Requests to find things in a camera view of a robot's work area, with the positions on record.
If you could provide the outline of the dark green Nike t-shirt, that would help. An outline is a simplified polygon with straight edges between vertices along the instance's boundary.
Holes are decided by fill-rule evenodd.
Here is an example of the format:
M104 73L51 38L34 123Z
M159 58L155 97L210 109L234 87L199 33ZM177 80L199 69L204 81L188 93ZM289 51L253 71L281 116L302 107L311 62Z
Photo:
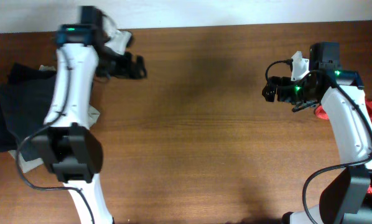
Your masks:
M37 79L20 84L0 86L0 107L6 128L14 138L10 150L44 125L49 111L56 76Z

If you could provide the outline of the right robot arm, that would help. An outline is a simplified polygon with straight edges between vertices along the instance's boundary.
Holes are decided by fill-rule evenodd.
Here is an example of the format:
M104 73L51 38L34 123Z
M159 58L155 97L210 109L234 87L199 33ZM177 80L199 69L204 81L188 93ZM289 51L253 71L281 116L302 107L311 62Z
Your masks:
M372 121L359 73L342 68L336 42L313 44L308 58L297 51L283 63L290 67L291 75L266 75L263 97L269 102L290 103L293 112L320 105L329 118L340 156L339 165L307 178L302 197L307 197L307 188L318 175L337 169L341 173L321 193L318 205L308 207L303 200L303 211L285 213L281 222L372 223Z

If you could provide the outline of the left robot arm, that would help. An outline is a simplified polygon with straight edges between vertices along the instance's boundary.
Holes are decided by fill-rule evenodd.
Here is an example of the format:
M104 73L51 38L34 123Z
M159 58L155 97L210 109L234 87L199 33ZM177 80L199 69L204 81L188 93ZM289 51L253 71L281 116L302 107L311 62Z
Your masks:
M57 75L42 129L28 137L47 171L70 193L82 223L114 223L100 182L103 148L90 132L90 97L95 77L141 80L147 77L142 56L127 51L128 31L105 31L107 15L82 6L79 22L57 31Z

